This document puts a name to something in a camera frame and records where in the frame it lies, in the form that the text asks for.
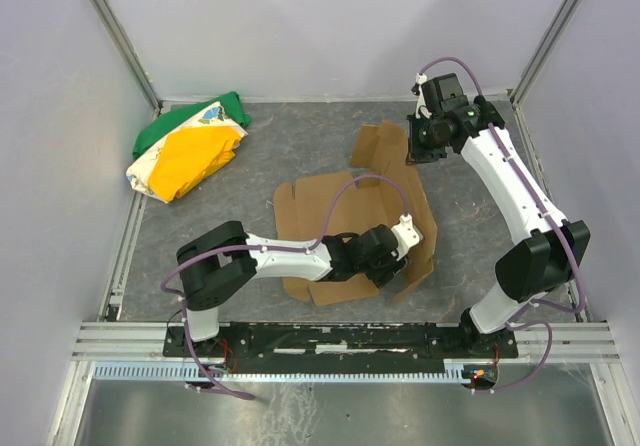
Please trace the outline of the brown cardboard box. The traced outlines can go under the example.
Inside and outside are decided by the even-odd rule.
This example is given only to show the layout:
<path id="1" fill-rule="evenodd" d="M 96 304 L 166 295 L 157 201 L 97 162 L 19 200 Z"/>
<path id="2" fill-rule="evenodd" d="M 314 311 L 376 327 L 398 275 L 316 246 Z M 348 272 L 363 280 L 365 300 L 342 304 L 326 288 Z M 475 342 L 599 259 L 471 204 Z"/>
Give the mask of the brown cardboard box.
<path id="1" fill-rule="evenodd" d="M 364 233 L 379 224 L 392 227 L 404 213 L 404 199 L 410 205 L 415 228 L 423 239 L 408 253 L 409 264 L 396 278 L 393 302 L 403 302 L 434 270 L 437 225 L 415 166 L 405 163 L 408 153 L 406 130 L 392 122 L 364 125 L 353 148 L 350 166 L 365 168 L 385 176 L 402 189 L 377 179 L 366 179 L 349 186 L 334 208 L 336 193 L 352 179 L 341 171 L 284 182 L 273 196 L 277 237 L 283 240 L 311 240 L 318 236 L 330 215 L 327 233 Z"/>

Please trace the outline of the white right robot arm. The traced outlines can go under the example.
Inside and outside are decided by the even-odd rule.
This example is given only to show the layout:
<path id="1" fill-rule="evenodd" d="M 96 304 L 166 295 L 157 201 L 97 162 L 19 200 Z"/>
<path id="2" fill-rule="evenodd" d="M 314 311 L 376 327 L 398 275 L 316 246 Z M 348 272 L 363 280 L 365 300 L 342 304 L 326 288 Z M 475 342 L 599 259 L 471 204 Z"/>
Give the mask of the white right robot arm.
<path id="1" fill-rule="evenodd" d="M 550 306 L 547 294 L 569 281 L 576 284 L 578 303 L 565 311 L 581 312 L 586 295 L 580 263 L 590 231 L 583 221 L 569 221 L 535 182 L 496 108 L 482 96 L 421 99 L 408 120 L 409 162 L 436 161 L 448 149 L 461 155 L 497 204 L 513 243 L 495 265 L 495 285 L 461 318 L 470 340 L 487 340 L 527 309 Z"/>

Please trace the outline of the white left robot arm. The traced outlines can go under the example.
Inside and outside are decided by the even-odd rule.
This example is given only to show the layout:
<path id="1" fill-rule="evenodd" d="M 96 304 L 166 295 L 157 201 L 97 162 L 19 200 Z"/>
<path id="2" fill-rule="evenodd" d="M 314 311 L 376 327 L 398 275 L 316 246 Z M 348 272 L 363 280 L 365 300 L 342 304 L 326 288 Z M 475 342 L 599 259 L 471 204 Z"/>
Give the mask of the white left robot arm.
<path id="1" fill-rule="evenodd" d="M 219 307 L 253 279 L 346 282 L 363 274 L 380 288 L 407 266 L 410 249 L 421 240 L 409 215 L 392 227 L 309 241 L 266 239 L 228 221 L 176 253 L 189 337 L 203 342 L 218 336 Z"/>

